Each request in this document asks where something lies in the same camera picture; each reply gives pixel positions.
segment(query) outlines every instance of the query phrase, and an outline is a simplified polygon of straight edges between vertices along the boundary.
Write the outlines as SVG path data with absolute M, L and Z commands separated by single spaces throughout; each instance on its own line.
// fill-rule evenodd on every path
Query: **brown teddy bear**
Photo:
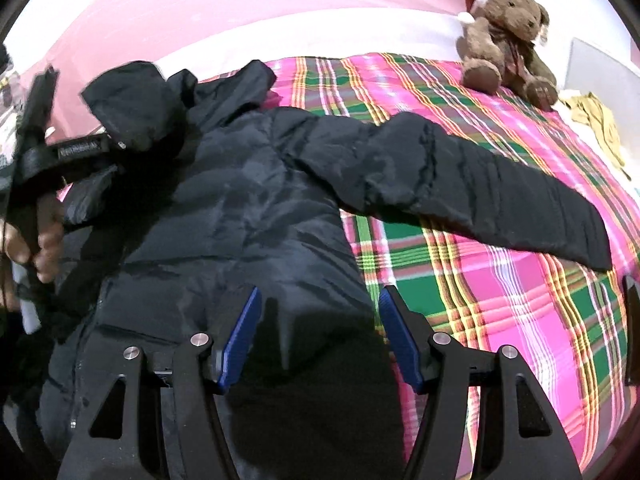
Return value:
M 549 15 L 534 0 L 466 0 L 458 15 L 464 29 L 462 84 L 486 94 L 500 85 L 546 112 L 558 100 L 556 78 L 538 57 L 534 40 L 546 41 Z

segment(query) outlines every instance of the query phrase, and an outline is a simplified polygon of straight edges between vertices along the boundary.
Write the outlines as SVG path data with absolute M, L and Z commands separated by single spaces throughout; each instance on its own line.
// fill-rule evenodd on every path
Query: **yellow cloth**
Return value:
M 620 153 L 620 135 L 613 118 L 613 112 L 603 105 L 592 92 L 560 100 L 571 110 L 572 120 L 591 127 L 607 158 L 615 168 L 625 173 L 623 170 L 625 160 Z

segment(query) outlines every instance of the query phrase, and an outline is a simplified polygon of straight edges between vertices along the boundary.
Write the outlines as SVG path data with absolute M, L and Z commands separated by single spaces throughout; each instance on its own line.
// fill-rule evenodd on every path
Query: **jacket sleeve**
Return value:
M 604 222 L 587 199 L 420 115 L 375 126 L 298 108 L 271 113 L 281 158 L 328 184 L 347 209 L 428 216 L 485 244 L 612 267 Z

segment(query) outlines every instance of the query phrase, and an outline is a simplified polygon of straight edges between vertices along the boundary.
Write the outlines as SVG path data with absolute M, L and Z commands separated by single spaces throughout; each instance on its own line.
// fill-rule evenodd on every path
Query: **teddy bear's head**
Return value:
M 523 41 L 535 40 L 540 29 L 549 24 L 545 7 L 535 0 L 487 0 L 482 15 Z

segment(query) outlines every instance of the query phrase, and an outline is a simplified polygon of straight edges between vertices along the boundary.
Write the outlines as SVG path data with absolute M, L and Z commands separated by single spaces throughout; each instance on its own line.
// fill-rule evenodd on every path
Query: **silver screw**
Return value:
M 122 353 L 122 355 L 125 359 L 131 361 L 140 355 L 140 348 L 137 346 L 130 346 Z
M 208 342 L 209 336 L 207 334 L 203 334 L 202 332 L 191 336 L 191 344 L 194 346 L 206 345 Z
M 433 340 L 439 345 L 448 345 L 451 343 L 451 336 L 444 332 L 436 332 L 433 334 Z
M 507 345 L 502 347 L 502 355 L 504 355 L 507 359 L 515 359 L 518 357 L 518 350 L 516 347 Z

